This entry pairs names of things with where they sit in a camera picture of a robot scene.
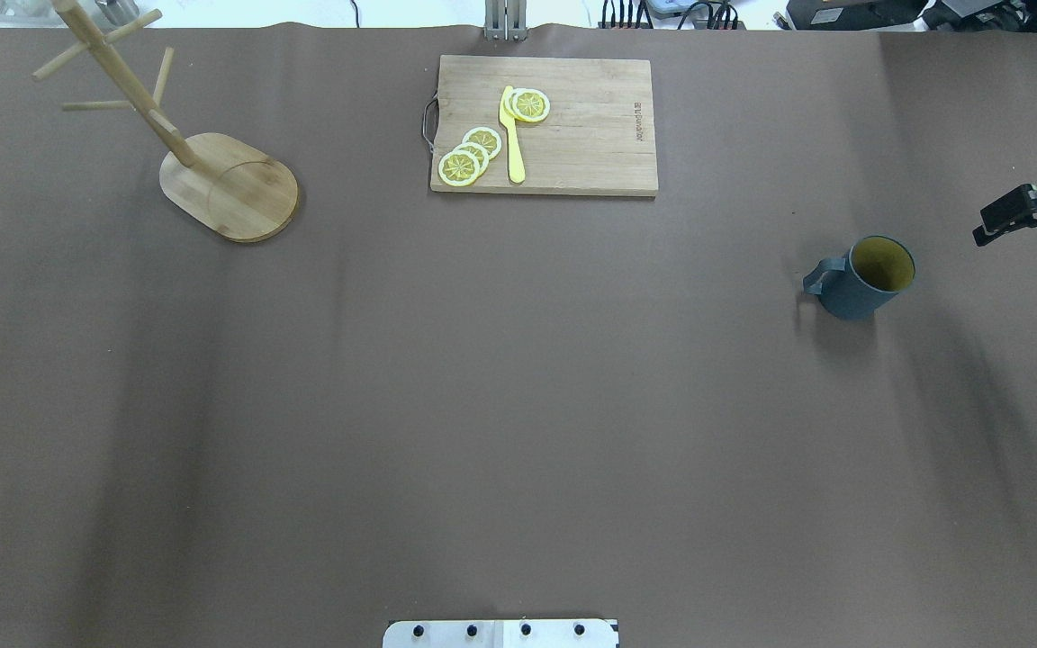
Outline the aluminium frame post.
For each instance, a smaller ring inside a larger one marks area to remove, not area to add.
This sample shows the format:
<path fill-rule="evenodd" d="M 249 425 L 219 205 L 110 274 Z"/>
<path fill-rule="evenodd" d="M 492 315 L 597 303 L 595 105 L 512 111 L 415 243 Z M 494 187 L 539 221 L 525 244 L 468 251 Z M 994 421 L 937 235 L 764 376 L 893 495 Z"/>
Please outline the aluminium frame post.
<path fill-rule="evenodd" d="M 484 38 L 487 41 L 525 41 L 528 37 L 527 0 L 486 0 Z"/>

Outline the bamboo cutting board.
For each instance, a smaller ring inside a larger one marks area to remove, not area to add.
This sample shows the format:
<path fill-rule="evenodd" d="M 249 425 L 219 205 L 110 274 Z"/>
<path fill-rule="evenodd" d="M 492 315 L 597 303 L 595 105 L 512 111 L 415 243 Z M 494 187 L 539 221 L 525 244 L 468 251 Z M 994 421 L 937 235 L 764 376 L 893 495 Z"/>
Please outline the bamboo cutting board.
<path fill-rule="evenodd" d="M 499 119 L 506 87 L 550 100 L 539 122 Z M 448 192 L 441 158 L 466 132 L 489 126 L 501 145 L 518 141 L 524 180 L 513 181 L 503 150 L 465 193 L 652 198 L 658 194 L 652 67 L 646 60 L 445 54 L 437 66 L 437 132 L 429 187 Z"/>

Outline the blue mug yellow inside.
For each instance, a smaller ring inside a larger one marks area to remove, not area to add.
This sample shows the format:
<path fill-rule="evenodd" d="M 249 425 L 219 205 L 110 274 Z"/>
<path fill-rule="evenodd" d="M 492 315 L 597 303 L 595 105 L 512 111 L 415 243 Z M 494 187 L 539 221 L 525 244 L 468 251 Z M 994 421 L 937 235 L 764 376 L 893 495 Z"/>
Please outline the blue mug yellow inside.
<path fill-rule="evenodd" d="M 857 240 L 842 256 L 820 259 L 802 279 L 802 290 L 815 295 L 824 311 L 840 320 L 864 320 L 908 290 L 916 262 L 897 240 L 872 235 Z"/>

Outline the middle lemon slice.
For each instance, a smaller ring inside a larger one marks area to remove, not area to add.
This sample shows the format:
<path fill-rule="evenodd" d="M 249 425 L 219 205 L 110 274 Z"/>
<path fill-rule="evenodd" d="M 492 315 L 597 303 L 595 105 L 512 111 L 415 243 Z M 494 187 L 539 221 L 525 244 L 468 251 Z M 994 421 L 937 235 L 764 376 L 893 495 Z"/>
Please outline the middle lemon slice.
<path fill-rule="evenodd" d="M 463 142 L 453 148 L 453 152 L 464 152 L 473 156 L 479 168 L 486 168 L 491 163 L 491 151 L 476 142 Z"/>

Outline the lemon slice on knife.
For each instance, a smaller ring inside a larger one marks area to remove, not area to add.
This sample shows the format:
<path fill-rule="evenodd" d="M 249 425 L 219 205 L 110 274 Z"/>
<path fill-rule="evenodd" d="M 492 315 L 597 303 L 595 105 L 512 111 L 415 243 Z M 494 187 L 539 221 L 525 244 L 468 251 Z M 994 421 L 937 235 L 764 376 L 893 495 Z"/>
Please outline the lemon slice on knife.
<path fill-rule="evenodd" d="M 509 94 L 508 111 L 518 122 L 539 123 L 550 115 L 551 102 L 534 87 L 514 87 Z"/>

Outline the upper lemon slice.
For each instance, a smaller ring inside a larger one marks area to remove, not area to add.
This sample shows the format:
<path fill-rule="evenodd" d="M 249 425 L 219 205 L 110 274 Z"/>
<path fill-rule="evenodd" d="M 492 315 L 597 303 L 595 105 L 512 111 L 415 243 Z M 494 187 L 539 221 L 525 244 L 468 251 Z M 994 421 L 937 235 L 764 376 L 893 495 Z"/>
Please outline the upper lemon slice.
<path fill-rule="evenodd" d="M 494 160 L 501 152 L 502 136 L 491 126 L 474 126 L 465 133 L 463 143 L 479 145 Z"/>

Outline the wooden cup rack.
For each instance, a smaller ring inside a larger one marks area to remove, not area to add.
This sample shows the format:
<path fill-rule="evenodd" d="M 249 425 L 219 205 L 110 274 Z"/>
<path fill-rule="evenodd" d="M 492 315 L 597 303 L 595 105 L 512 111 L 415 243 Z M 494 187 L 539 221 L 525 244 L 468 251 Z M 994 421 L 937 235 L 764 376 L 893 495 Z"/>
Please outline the wooden cup rack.
<path fill-rule="evenodd" d="M 168 148 L 159 168 L 162 193 L 224 240 L 248 245 L 270 240 L 291 222 L 299 210 L 301 189 L 291 169 L 258 148 L 226 134 L 206 132 L 186 137 L 162 107 L 176 50 L 165 48 L 155 86 L 149 89 L 133 74 L 116 43 L 160 20 L 160 11 L 133 18 L 111 32 L 103 32 L 78 1 L 53 1 L 76 37 L 76 44 L 33 71 L 33 81 L 52 77 L 71 60 L 89 53 L 123 98 L 71 102 L 65 112 L 136 112 Z"/>

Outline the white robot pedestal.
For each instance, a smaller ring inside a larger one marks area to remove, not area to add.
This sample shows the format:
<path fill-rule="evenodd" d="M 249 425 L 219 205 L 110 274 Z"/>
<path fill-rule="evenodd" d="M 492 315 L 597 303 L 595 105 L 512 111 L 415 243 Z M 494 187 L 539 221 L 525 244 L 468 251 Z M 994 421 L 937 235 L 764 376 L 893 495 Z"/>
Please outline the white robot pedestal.
<path fill-rule="evenodd" d="M 617 620 L 518 618 L 400 620 L 383 647 L 620 647 Z"/>

